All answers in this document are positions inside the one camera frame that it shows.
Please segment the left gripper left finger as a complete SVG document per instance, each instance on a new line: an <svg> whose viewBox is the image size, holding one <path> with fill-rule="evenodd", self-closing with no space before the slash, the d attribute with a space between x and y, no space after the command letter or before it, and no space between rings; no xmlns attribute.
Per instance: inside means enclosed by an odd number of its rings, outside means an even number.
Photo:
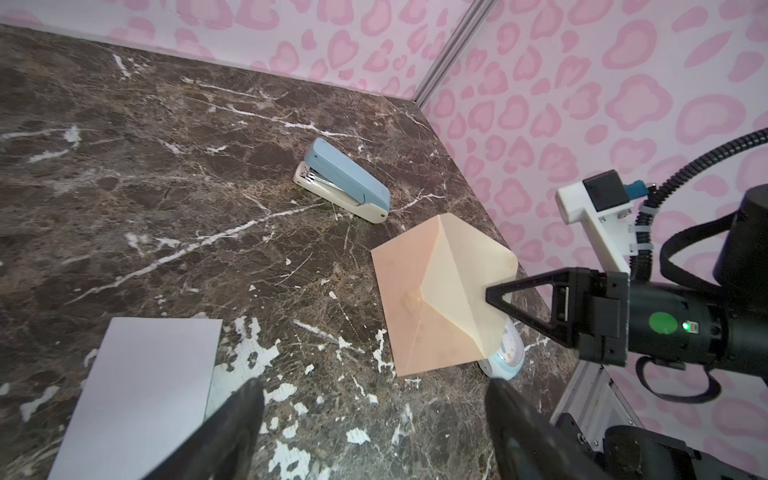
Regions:
<svg viewBox="0 0 768 480"><path fill-rule="evenodd" d="M247 479L264 410L261 382L246 381L145 479Z"/></svg>

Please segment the pink envelope with cream flap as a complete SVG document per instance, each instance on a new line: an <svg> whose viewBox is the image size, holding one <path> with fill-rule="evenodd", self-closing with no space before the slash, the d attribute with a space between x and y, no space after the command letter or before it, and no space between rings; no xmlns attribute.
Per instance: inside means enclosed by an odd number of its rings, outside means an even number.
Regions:
<svg viewBox="0 0 768 480"><path fill-rule="evenodd" d="M506 246L445 213L371 255L397 376L499 350L507 316L487 303L486 290L517 276L517 256Z"/></svg>

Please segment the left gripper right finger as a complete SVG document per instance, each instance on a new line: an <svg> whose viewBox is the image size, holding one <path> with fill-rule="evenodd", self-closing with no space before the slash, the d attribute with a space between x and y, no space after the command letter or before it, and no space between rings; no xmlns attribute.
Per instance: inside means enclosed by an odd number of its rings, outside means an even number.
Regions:
<svg viewBox="0 0 768 480"><path fill-rule="evenodd" d="M489 381L485 411L502 479L604 479L577 443L548 423L502 379Z"/></svg>

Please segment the green bordered floral letter paper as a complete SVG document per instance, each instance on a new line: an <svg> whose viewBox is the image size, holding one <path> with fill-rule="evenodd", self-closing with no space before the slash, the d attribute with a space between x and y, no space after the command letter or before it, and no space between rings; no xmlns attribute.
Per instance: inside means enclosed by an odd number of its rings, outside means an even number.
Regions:
<svg viewBox="0 0 768 480"><path fill-rule="evenodd" d="M203 422L218 319L114 317L49 473L142 479Z"/></svg>

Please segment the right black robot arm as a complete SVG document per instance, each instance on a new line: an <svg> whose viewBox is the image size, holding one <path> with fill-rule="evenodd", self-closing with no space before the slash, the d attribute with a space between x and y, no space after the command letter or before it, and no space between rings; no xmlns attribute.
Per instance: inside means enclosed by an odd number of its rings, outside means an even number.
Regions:
<svg viewBox="0 0 768 480"><path fill-rule="evenodd" d="M631 256L649 251L637 240L648 225L625 235L608 229L637 198L642 182L624 184L609 171L562 188L566 223L580 223L600 268L564 268L491 286L487 302L523 321L584 360L636 367L703 367L759 378L767 375L767 189L749 189L738 209L670 237L659 253L661 284L645 281Z"/></svg>

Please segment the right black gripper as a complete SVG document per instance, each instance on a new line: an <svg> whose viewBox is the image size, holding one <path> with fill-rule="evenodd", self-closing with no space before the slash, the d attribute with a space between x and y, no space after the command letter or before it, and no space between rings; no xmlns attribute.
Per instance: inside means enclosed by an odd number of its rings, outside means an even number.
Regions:
<svg viewBox="0 0 768 480"><path fill-rule="evenodd" d="M552 290L548 315L539 309L539 300L527 303L529 293L541 286ZM485 301L555 343L576 348L581 360L625 366L629 287L625 272L562 268L489 286Z"/></svg>

